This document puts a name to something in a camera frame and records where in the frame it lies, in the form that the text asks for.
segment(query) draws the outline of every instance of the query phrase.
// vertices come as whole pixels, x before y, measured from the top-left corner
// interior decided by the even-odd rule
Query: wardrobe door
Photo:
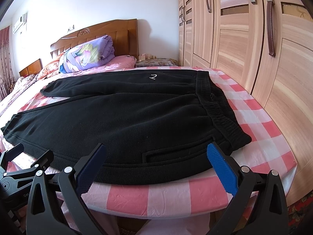
[[[211,63],[214,27],[213,0],[193,0],[193,53]]]
[[[192,22],[192,0],[184,0],[183,20],[185,22],[185,42],[184,42],[184,66],[192,66],[193,56],[193,22]]]
[[[264,39],[262,0],[219,0],[216,65],[249,93],[255,83]]]
[[[184,61],[184,37],[185,37],[185,24],[184,24],[184,0],[179,0],[179,56],[178,56],[178,63],[179,66],[183,66]]]
[[[208,63],[206,60],[202,59],[201,57],[198,57],[195,54],[193,54],[192,66],[200,67],[200,68],[210,68],[210,63]]]
[[[313,20],[300,0],[264,0],[264,5],[265,40],[252,96],[298,162],[287,195],[290,205],[313,190]]]

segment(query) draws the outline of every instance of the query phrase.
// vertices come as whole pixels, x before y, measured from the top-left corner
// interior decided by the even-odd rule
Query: folded quilt
[[[67,51],[60,59],[59,72],[71,73],[103,66],[114,57],[112,37],[105,35]]]

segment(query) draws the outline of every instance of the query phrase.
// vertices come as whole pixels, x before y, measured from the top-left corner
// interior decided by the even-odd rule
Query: pink cloth
[[[65,203],[62,211],[68,225],[79,231]],[[91,210],[91,214],[108,235],[120,235],[116,216]],[[205,235],[209,232],[210,214],[166,220],[148,220],[136,235]]]
[[[120,70],[150,69],[192,68],[147,67]],[[233,152],[232,156],[240,166],[249,166],[254,172],[268,173],[271,169],[276,169],[287,193],[295,175],[297,163],[284,136],[270,116],[243,87],[220,70],[207,70],[212,81],[224,91],[242,129],[252,137],[250,144]],[[71,73],[71,75],[86,73],[87,71],[84,71]],[[41,107],[61,99],[36,94],[21,110]],[[3,143],[7,149],[12,147],[5,139]],[[33,161],[34,159],[26,154],[14,160],[15,164],[23,169],[29,168]],[[49,168],[48,172],[53,173],[55,170]],[[90,209],[142,219],[181,218],[209,213],[225,208],[231,198],[232,196],[225,192],[213,169],[164,184],[123,186],[93,183],[89,192],[82,195],[82,199]],[[251,199],[251,204],[247,209],[247,216],[253,206],[253,200],[254,198]]]

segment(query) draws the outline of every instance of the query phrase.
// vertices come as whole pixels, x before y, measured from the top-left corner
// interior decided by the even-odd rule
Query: curtain
[[[10,93],[9,88],[14,82],[10,59],[9,33],[9,26],[0,30],[0,101]]]

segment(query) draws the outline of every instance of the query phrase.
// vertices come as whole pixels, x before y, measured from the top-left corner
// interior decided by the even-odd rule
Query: wooden headboard
[[[51,45],[52,58],[68,48],[73,48],[104,35],[112,37],[115,56],[131,55],[138,59],[137,19],[112,20],[70,33]]]
[[[26,68],[21,70],[19,73],[21,77],[27,77],[31,74],[38,74],[41,71],[41,69],[42,69],[41,60],[38,59],[37,61],[31,63]]]

